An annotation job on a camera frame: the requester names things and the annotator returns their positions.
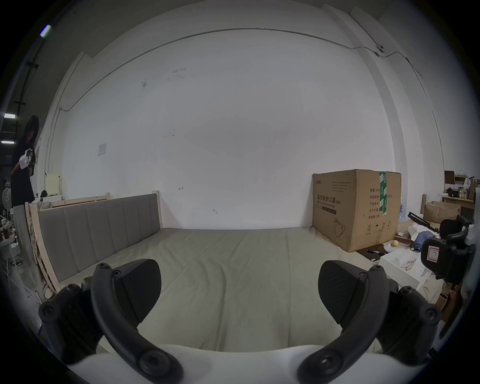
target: large cardboard box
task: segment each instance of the large cardboard box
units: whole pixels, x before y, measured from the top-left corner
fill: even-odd
[[[401,175],[365,169],[313,175],[313,226],[347,252],[391,240]]]
[[[446,219],[456,220],[457,215],[460,214],[461,208],[462,206],[459,204],[432,201],[425,204],[423,219],[428,222],[439,224]]]

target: blue cloth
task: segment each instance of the blue cloth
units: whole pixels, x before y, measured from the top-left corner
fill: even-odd
[[[415,239],[415,242],[413,243],[413,250],[420,252],[423,242],[429,239],[430,237],[435,237],[435,235],[430,231],[420,232],[417,238]]]

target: red label sticker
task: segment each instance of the red label sticker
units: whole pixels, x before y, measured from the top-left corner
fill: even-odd
[[[429,246],[428,247],[428,253],[427,253],[427,260],[428,261],[431,261],[431,262],[438,262],[438,253],[440,252],[440,248],[439,247],[433,247],[433,246]]]

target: mattress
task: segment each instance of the mattress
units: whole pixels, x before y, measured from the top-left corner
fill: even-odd
[[[140,334],[157,346],[230,352],[327,345],[341,328],[320,300],[320,267],[326,260],[373,265],[314,228],[165,228],[104,262],[117,267],[140,258],[156,260],[162,275],[160,298],[139,324]],[[81,284],[94,269],[61,285]],[[435,302],[440,282],[431,276],[421,294]],[[100,344],[111,350],[105,339]]]

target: fluorescent light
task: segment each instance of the fluorescent light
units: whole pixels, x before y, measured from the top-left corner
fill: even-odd
[[[51,28],[52,26],[47,24],[45,28],[42,29],[42,32],[40,32],[40,36],[45,37]]]

